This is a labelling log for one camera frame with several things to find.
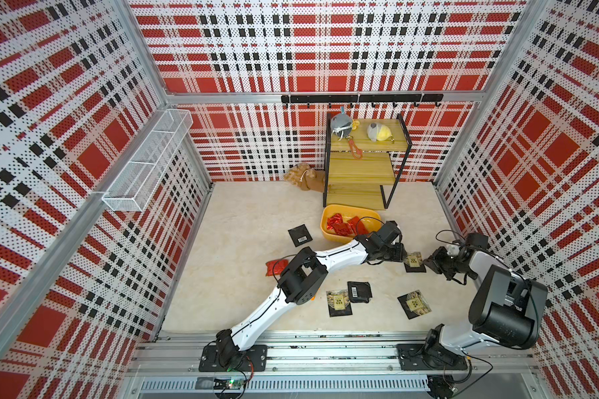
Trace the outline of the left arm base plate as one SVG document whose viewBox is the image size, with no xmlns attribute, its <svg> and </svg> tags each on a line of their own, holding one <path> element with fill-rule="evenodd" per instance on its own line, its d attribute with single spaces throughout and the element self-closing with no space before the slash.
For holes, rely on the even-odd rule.
<svg viewBox="0 0 599 399">
<path fill-rule="evenodd" d="M 219 349 L 215 342 L 202 350 L 199 372 L 263 372 L 266 370 L 268 347 L 255 345 L 246 351 L 225 347 Z"/>
</svg>

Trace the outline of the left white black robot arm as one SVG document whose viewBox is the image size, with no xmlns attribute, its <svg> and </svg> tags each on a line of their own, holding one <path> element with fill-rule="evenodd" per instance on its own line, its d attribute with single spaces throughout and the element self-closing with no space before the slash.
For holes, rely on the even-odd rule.
<svg viewBox="0 0 599 399">
<path fill-rule="evenodd" d="M 398 224 L 390 220 L 379 230 L 360 234 L 334 249 L 301 249 L 282 270 L 269 297 L 242 322 L 216 334 L 220 366 L 238 368 L 258 337 L 283 314 L 313 299 L 329 273 L 349 266 L 401 261 L 405 254 L 402 237 Z"/>
</svg>

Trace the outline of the wooden black-frame shelf rack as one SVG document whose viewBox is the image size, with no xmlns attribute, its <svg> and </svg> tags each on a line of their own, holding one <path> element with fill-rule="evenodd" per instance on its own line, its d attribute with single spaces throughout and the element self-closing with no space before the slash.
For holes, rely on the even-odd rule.
<svg viewBox="0 0 599 399">
<path fill-rule="evenodd" d="M 327 120 L 324 170 L 326 181 L 322 194 L 323 206 L 342 204 L 367 209 L 388 209 L 404 167 L 412 150 L 412 139 L 404 117 L 394 119 L 353 119 L 353 131 L 347 139 L 339 140 L 330 133 Z M 370 123 L 387 125 L 393 135 L 392 142 L 372 142 L 367 136 Z M 348 140 L 364 151 L 363 158 L 351 155 Z"/>
</svg>

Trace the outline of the black barcode tea bag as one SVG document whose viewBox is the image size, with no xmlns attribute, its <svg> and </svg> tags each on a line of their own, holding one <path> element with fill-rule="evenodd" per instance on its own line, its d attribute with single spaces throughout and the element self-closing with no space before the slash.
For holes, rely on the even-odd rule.
<svg viewBox="0 0 599 399">
<path fill-rule="evenodd" d="M 301 247 L 313 240 L 305 224 L 289 229 L 288 233 L 295 247 Z"/>
</svg>

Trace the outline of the brown plush toy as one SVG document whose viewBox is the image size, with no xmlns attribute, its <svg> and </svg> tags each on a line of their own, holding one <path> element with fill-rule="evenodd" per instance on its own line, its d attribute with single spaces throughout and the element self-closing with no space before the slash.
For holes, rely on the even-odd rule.
<svg viewBox="0 0 599 399">
<path fill-rule="evenodd" d="M 302 191 L 324 192 L 326 172 L 318 171 L 306 163 L 292 167 L 284 174 L 284 180 Z"/>
</svg>

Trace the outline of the yellow white plush toy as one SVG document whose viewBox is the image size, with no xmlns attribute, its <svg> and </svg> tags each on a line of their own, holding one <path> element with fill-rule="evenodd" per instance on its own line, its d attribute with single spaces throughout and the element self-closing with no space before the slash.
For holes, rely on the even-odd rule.
<svg viewBox="0 0 599 399">
<path fill-rule="evenodd" d="M 392 142 L 394 143 L 394 135 L 391 129 L 378 122 L 372 122 L 367 128 L 367 136 L 372 142 Z"/>
</svg>

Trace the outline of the red orange small tool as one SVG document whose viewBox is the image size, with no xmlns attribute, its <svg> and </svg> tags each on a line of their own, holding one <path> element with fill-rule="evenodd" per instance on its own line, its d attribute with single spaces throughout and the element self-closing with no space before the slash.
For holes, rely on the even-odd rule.
<svg viewBox="0 0 599 399">
<path fill-rule="evenodd" d="M 348 140 L 348 144 L 349 144 L 349 149 L 350 149 L 350 152 L 351 152 L 351 155 L 353 156 L 353 158 L 356 160 L 362 159 L 364 151 L 359 149 L 359 147 L 355 144 L 354 140 L 353 139 Z"/>
</svg>

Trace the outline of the grey plush toy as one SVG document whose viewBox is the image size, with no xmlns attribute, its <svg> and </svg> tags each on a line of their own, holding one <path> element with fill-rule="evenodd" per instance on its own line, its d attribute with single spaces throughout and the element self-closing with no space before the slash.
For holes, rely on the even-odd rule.
<svg viewBox="0 0 599 399">
<path fill-rule="evenodd" d="M 345 113 L 338 113 L 330 120 L 330 133 L 339 140 L 347 139 L 353 131 L 354 120 Z"/>
</svg>

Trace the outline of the green circuit board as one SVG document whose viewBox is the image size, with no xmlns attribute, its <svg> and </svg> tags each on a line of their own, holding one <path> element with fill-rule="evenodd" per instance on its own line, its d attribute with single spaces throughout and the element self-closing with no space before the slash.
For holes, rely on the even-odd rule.
<svg viewBox="0 0 599 399">
<path fill-rule="evenodd" d="M 244 379 L 215 379 L 213 389 L 217 391 L 239 391 L 243 389 L 245 380 Z"/>
</svg>

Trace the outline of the black connector box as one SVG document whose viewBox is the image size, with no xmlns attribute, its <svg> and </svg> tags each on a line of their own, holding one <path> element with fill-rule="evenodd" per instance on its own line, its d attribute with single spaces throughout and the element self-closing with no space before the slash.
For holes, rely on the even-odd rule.
<svg viewBox="0 0 599 399">
<path fill-rule="evenodd" d="M 456 391 L 452 383 L 441 376 L 428 376 L 428 394 L 432 399 L 451 399 Z"/>
</svg>

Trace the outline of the small red tea bag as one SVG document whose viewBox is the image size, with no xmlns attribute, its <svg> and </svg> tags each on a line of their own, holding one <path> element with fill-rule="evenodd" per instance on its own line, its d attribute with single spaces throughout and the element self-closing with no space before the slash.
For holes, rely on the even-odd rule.
<svg viewBox="0 0 599 399">
<path fill-rule="evenodd" d="M 343 219 L 343 216 L 342 216 L 342 214 L 340 214 L 340 213 L 336 213 L 336 214 L 334 214 L 333 216 L 331 216 L 329 219 L 327 219 L 327 224 L 326 224 L 326 226 L 327 226 L 327 230 L 328 230 L 328 231 L 329 231 L 331 234 L 335 234 L 335 235 L 337 235 L 337 234 L 334 232 L 333 225 L 334 225 L 334 224 L 338 224 L 338 223 L 348 223 L 348 222 L 345 222 L 345 221 L 344 221 L 344 219 Z"/>
</svg>

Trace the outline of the yellow plastic storage box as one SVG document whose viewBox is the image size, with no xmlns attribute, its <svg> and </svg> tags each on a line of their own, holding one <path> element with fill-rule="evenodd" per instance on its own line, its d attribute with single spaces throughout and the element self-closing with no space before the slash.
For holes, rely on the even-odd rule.
<svg viewBox="0 0 599 399">
<path fill-rule="evenodd" d="M 378 231 L 382 225 L 380 215 L 372 209 L 330 204 L 323 210 L 320 229 L 327 240 L 346 244 L 359 234 Z"/>
</svg>

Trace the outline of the black gold tea bag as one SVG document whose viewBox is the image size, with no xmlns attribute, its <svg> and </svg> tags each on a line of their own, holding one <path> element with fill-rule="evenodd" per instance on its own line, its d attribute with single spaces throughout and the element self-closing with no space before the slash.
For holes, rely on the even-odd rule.
<svg viewBox="0 0 599 399">
<path fill-rule="evenodd" d="M 331 318 L 350 316 L 353 314 L 347 290 L 328 291 L 327 305 L 329 316 Z"/>
<path fill-rule="evenodd" d="M 426 267 L 423 264 L 423 258 L 420 252 L 407 253 L 404 259 L 404 268 L 407 273 L 425 273 Z"/>
<path fill-rule="evenodd" d="M 398 297 L 398 301 L 409 320 L 431 312 L 431 308 L 419 290 Z"/>
</svg>

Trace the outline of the black folded tea bag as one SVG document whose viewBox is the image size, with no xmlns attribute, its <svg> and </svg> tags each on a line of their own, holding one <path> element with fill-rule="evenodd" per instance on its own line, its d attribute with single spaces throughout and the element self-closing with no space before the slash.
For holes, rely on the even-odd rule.
<svg viewBox="0 0 599 399">
<path fill-rule="evenodd" d="M 368 304 L 373 297 L 371 286 L 368 282 L 347 283 L 349 301 L 352 304 Z"/>
</svg>

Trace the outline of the black wall hook rail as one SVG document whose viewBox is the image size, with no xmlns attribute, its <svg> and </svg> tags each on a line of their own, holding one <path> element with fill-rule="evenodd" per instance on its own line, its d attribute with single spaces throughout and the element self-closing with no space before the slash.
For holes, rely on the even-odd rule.
<svg viewBox="0 0 599 399">
<path fill-rule="evenodd" d="M 283 95 L 283 104 L 357 104 L 357 103 L 441 103 L 442 93 L 413 94 L 323 94 L 323 95 Z"/>
</svg>

